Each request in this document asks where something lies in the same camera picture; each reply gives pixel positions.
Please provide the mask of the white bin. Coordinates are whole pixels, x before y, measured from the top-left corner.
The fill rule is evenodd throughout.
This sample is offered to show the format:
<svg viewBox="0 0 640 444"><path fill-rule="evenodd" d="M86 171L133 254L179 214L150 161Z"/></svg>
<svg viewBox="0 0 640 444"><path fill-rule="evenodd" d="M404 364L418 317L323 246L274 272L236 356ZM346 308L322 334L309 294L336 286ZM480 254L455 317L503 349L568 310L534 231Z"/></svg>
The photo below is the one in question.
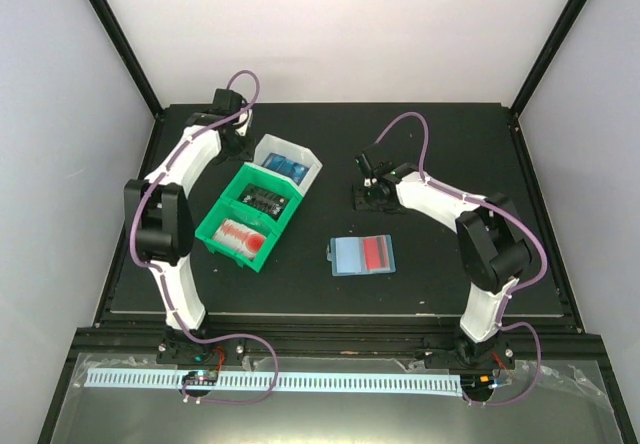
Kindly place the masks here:
<svg viewBox="0 0 640 444"><path fill-rule="evenodd" d="M254 150L253 164L290 181L305 196L323 164L308 148L265 134Z"/></svg>

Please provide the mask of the blue card holder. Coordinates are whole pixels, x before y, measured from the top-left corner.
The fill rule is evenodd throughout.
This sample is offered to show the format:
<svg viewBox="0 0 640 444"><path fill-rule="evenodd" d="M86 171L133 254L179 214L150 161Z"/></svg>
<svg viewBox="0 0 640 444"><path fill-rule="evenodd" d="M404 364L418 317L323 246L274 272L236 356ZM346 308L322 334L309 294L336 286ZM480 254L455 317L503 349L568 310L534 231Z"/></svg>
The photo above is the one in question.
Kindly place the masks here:
<svg viewBox="0 0 640 444"><path fill-rule="evenodd" d="M365 237L331 238L326 250L327 260L331 263L334 277L390 274L396 272L392 239L385 235L391 249L392 268L390 271L370 272L365 269L362 241Z"/></svg>

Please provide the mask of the green front bin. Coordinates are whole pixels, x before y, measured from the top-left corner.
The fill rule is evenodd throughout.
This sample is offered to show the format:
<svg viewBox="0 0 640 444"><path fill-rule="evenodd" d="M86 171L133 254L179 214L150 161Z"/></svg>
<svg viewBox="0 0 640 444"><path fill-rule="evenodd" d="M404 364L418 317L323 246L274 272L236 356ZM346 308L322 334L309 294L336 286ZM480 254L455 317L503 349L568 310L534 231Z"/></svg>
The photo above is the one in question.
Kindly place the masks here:
<svg viewBox="0 0 640 444"><path fill-rule="evenodd" d="M276 222L246 204L220 197L195 230L212 253L259 273L281 235Z"/></svg>

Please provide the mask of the green bin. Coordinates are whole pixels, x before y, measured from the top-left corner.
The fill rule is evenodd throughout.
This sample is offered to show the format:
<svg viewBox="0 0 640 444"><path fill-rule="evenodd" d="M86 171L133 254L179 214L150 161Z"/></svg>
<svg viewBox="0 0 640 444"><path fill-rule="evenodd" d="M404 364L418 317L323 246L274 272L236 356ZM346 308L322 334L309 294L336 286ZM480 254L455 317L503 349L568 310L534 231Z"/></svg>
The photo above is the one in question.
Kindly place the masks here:
<svg viewBox="0 0 640 444"><path fill-rule="evenodd" d="M281 236L303 197L288 179L243 164L220 195L234 219L264 235Z"/></svg>
<svg viewBox="0 0 640 444"><path fill-rule="evenodd" d="M276 222L246 204L220 197L195 230L212 253L259 273L281 235Z"/></svg>

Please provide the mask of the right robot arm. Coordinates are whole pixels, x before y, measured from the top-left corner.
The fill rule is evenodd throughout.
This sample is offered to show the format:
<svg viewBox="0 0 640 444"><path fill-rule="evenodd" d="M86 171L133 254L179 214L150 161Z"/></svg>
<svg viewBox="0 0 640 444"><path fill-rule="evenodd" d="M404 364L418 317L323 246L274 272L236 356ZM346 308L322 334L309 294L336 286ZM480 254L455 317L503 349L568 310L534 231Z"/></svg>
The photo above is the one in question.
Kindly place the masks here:
<svg viewBox="0 0 640 444"><path fill-rule="evenodd" d="M495 345L508 295L533 261L512 201L502 194L469 195L421 175L413 164L396 165L378 144L361 151L355 162L363 175L363 183L352 187L356 209L413 211L456 234L470 290L453 352L462 366L478 367Z"/></svg>

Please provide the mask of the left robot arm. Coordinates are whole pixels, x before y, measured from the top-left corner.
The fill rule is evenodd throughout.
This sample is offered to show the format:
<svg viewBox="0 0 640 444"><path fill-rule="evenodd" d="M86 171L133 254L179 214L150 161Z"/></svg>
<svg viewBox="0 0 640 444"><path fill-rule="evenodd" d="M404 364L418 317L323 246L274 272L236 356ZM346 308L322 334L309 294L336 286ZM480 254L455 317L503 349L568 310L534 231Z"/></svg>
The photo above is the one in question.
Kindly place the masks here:
<svg viewBox="0 0 640 444"><path fill-rule="evenodd" d="M153 276L166 313L160 350L175 346L193 363L213 355L215 340L206 332L206 308L190 264L195 226L188 196L211 162L248 151L252 117L251 103L241 94L217 89L211 107L189 118L162 163L124 188L131 259Z"/></svg>

